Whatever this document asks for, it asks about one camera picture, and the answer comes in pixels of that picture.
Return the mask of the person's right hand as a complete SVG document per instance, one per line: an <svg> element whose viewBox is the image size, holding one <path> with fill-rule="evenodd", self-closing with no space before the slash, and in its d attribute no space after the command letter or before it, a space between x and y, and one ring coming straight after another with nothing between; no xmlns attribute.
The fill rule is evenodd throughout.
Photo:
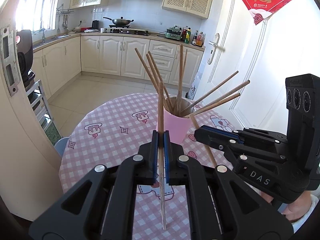
<svg viewBox="0 0 320 240"><path fill-rule="evenodd" d="M303 192L281 212L290 222L296 222L317 205L319 199L310 191Z"/></svg>

